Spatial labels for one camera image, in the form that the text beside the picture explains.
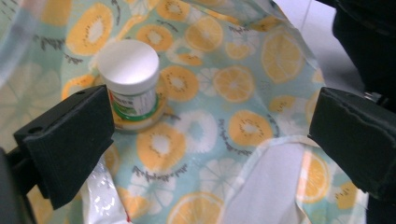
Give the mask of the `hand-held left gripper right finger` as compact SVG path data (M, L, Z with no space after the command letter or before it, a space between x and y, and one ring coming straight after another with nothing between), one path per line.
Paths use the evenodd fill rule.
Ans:
M346 91L323 88L308 137L374 198L396 203L396 114Z

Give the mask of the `orange-slice print tote bag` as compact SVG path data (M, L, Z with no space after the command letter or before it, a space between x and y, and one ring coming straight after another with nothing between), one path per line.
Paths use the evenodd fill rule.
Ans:
M106 85L97 55L126 39L157 52L167 98L158 122L116 129L102 155L132 224L223 224L264 151L289 143L304 147L300 224L396 224L396 211L370 218L368 194L309 139L324 81L273 0L0 0L0 146ZM81 188L60 209L33 189L37 223L84 224Z

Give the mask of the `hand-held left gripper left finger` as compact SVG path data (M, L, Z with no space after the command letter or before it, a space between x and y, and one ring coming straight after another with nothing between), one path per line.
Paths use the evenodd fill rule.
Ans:
M54 209L70 203L113 143L104 85L78 91L14 133L13 173L20 190L39 186Z

